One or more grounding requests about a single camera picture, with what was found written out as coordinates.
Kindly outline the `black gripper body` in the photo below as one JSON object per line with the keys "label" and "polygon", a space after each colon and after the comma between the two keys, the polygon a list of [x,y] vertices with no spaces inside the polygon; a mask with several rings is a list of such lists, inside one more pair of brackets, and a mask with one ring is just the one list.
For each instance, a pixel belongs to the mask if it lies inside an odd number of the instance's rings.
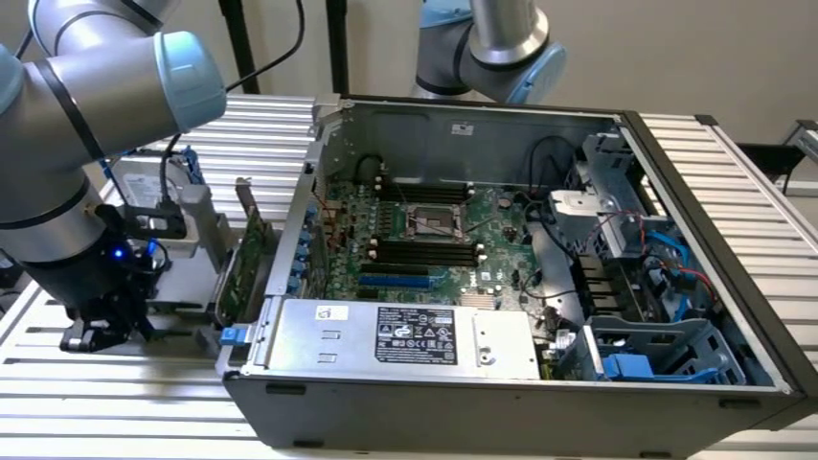
{"label": "black gripper body", "polygon": [[147,309],[159,272],[135,254],[126,237],[110,230],[67,259],[24,262],[26,272],[59,300],[74,319],[130,328],[130,311]]}

